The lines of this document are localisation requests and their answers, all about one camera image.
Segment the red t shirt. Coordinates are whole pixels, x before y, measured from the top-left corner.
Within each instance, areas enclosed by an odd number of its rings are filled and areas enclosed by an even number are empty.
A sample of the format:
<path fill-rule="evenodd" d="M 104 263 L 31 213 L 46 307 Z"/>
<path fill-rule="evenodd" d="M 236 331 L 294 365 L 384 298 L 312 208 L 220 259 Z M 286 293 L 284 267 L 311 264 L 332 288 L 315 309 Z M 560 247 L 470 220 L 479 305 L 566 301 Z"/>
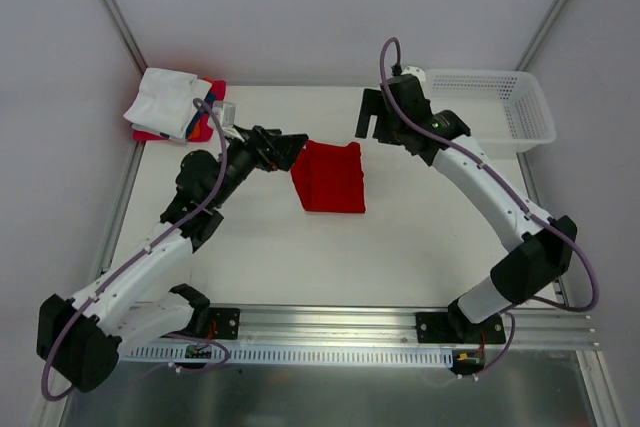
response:
<path fill-rule="evenodd" d="M 311 213 L 364 214 L 366 212 L 361 147 L 306 142 L 291 168 L 302 208 Z"/>

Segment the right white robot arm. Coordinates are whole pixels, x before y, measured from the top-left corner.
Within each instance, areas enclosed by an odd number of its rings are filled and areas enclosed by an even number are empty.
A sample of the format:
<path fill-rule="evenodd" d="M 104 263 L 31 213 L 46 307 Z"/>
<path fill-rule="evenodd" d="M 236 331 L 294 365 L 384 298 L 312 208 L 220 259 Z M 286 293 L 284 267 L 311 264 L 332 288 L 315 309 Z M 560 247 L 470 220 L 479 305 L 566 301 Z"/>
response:
<path fill-rule="evenodd" d="M 568 270 L 575 223 L 552 217 L 497 174 L 456 113 L 432 111 L 416 76 L 401 74 L 365 89 L 355 135 L 400 145 L 435 168 L 481 213 L 506 251 L 487 277 L 449 304 L 446 323 L 455 340 L 479 340 L 484 322 L 531 300 Z"/>

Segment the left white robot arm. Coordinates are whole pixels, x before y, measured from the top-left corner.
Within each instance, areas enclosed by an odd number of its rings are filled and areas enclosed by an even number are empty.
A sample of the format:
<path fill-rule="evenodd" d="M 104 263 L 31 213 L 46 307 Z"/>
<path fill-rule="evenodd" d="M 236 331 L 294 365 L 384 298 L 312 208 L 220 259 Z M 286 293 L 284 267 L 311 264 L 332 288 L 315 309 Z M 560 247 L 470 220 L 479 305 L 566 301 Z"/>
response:
<path fill-rule="evenodd" d="M 136 253 L 64 299 L 46 299 L 38 316 L 36 352 L 45 365 L 41 391 L 49 401 L 49 375 L 90 392 L 113 372 L 121 356 L 158 338 L 206 340 L 210 301 L 182 283 L 158 301 L 135 304 L 164 273 L 195 254 L 224 220 L 223 204 L 255 170 L 289 171 L 308 137 L 278 129 L 235 127 L 220 137 L 219 155 L 198 149 L 180 163 L 176 194 Z"/>

